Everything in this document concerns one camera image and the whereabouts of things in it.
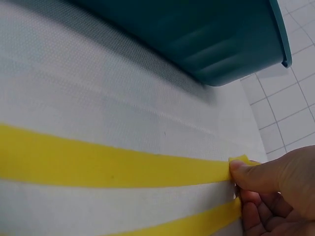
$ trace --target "masking tape strip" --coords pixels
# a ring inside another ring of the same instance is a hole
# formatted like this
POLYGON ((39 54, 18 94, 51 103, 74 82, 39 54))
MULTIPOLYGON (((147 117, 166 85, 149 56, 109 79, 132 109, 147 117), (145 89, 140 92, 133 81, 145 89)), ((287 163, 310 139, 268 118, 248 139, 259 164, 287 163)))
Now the masking tape strip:
POLYGON ((0 178, 93 188, 154 188, 229 180, 229 164, 108 147, 0 124, 0 178))
POLYGON ((140 230, 108 236, 209 236, 241 216, 239 198, 203 213, 140 230))

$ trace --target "teal plastic container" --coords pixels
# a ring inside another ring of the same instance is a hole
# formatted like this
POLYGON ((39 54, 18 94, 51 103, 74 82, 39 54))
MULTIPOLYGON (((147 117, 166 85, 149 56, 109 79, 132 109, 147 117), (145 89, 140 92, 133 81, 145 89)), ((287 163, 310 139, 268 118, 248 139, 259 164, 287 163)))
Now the teal plastic container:
POLYGON ((292 64, 277 0, 75 0, 200 82, 221 86, 292 64))

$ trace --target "white fabric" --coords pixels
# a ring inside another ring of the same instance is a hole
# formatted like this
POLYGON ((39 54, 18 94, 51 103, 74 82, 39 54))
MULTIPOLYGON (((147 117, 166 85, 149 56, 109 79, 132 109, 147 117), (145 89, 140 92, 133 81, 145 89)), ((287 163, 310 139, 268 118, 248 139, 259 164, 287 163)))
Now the white fabric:
MULTIPOLYGON (((239 81, 202 86, 107 22, 57 0, 0 1, 0 122, 152 153, 266 161, 239 81)), ((228 182, 85 189, 2 180, 0 231, 104 235, 232 199, 228 182)), ((215 235, 241 235, 240 223, 215 235)))

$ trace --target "peeled tape end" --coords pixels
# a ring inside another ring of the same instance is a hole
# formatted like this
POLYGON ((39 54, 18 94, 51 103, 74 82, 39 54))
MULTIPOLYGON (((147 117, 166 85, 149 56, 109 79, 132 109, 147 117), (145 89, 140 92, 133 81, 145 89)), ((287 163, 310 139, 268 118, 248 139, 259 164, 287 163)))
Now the peeled tape end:
POLYGON ((249 166, 257 166, 257 165, 260 164, 260 163, 258 163, 258 162, 250 161, 246 155, 241 155, 241 156, 238 156, 238 157, 230 157, 230 158, 228 159, 228 162, 231 162, 231 161, 233 161, 233 160, 240 160, 240 161, 243 161, 243 162, 245 162, 245 163, 246 163, 247 165, 249 165, 249 166))

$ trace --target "white tile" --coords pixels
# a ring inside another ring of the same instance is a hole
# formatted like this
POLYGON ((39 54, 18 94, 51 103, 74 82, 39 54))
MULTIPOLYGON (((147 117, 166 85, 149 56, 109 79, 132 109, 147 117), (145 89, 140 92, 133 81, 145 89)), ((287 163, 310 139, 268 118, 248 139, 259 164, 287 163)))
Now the white tile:
POLYGON ((310 110, 311 110, 311 113, 313 114, 313 116, 315 117, 315 105, 311 105, 310 110))
POLYGON ((296 31, 289 33, 288 39, 292 54, 297 53, 298 51, 301 51, 313 44, 303 29, 297 29, 296 31))
POLYGON ((308 77, 300 82, 301 89, 304 93, 308 105, 315 104, 315 75, 308 77))
POLYGON ((300 28, 300 26, 295 22, 291 15, 286 15, 283 17, 285 29, 287 33, 292 33, 293 31, 300 28))
POLYGON ((296 141, 295 143, 286 146, 286 150, 289 152, 298 148, 311 145, 315 145, 315 134, 311 134, 303 139, 300 139, 299 141, 296 141))
POLYGON ((272 124, 260 131, 262 142, 264 143, 266 153, 272 152, 283 147, 283 142, 277 124, 272 124))
POLYGON ((241 83, 250 104, 266 97, 255 74, 243 79, 241 83))
POLYGON ((292 12, 309 3, 310 3, 309 0, 287 0, 285 1, 285 7, 288 10, 288 12, 292 12))
POLYGON ((251 108, 259 129, 276 122, 267 98, 252 104, 251 108))
POLYGON ((279 6, 280 7, 280 11, 281 11, 281 14, 283 16, 289 14, 289 12, 287 11, 286 7, 285 6, 279 6))
POLYGON ((275 150, 275 151, 273 151, 271 153, 268 153, 267 157, 268 157, 269 161, 273 161, 275 159, 278 159, 279 157, 282 157, 285 154, 286 154, 285 148, 283 147, 281 149, 278 149, 278 150, 275 150))
POLYGON ((288 87, 270 96, 268 99, 276 120, 281 120, 307 107, 298 84, 288 87))
POLYGON ((304 26, 307 23, 315 20, 315 7, 312 4, 308 4, 292 12, 291 16, 300 26, 304 26))
POLYGON ((257 76, 267 96, 296 83, 292 69, 287 69, 281 64, 261 70, 257 72, 257 76))
POLYGON ((315 73, 315 47, 308 47, 292 57, 292 69, 300 81, 315 73))
POLYGON ((279 121, 278 125, 285 145, 289 145, 315 132, 315 122, 309 109, 304 109, 279 121))
POLYGON ((303 29, 309 35, 311 40, 315 42, 315 21, 312 21, 309 24, 303 26, 303 29))

